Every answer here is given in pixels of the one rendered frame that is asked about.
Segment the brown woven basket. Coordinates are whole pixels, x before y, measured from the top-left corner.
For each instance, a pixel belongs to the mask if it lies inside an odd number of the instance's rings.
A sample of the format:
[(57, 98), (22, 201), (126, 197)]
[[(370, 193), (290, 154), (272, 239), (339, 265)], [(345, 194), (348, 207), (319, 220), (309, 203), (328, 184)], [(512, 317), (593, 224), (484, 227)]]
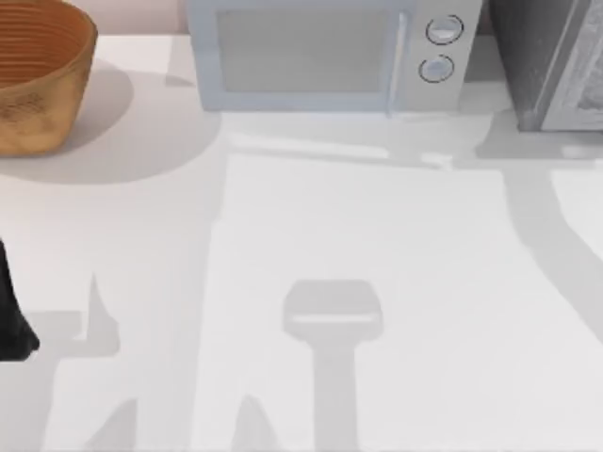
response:
[(98, 28), (64, 0), (0, 0), (0, 157), (60, 148), (90, 80)]

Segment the microwave oven door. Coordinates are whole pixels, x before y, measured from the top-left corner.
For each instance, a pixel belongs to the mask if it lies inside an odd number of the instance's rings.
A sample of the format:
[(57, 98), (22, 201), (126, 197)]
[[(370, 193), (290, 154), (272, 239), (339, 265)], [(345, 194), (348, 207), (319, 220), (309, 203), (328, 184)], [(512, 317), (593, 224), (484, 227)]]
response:
[(210, 111), (387, 111), (399, 14), (415, 0), (186, 0)]

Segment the pale microwave oven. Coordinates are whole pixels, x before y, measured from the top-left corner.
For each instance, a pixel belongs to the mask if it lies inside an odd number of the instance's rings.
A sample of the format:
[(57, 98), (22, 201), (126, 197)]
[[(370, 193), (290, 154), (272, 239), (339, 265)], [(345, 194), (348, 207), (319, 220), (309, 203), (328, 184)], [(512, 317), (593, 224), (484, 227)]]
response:
[[(482, 0), (415, 0), (415, 3), (412, 21), (406, 28), (394, 114), (453, 110), (459, 103)], [(431, 19), (445, 15), (458, 16), (464, 23), (464, 33), (449, 45), (434, 45), (426, 37), (426, 27)], [(418, 74), (419, 65), (440, 54), (454, 61), (455, 72), (442, 83), (426, 83)]]

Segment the microwave knob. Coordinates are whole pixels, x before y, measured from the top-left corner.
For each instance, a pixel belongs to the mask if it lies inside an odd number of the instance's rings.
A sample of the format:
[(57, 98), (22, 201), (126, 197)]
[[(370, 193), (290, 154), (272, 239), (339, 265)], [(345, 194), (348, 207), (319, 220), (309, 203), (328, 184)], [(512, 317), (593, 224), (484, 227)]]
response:
[(423, 60), (418, 68), (421, 79), (429, 84), (447, 81), (453, 76), (454, 72), (454, 61), (449, 56), (442, 54)]
[(434, 45), (449, 45), (464, 33), (464, 23), (456, 15), (431, 19), (426, 27), (426, 37)]

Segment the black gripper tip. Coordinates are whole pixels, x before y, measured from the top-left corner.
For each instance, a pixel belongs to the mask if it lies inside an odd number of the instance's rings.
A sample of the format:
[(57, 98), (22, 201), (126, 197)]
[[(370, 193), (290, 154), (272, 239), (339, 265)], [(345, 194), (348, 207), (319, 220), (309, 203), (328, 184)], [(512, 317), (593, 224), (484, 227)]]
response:
[(24, 362), (41, 342), (16, 298), (4, 242), (0, 239), (0, 362)]

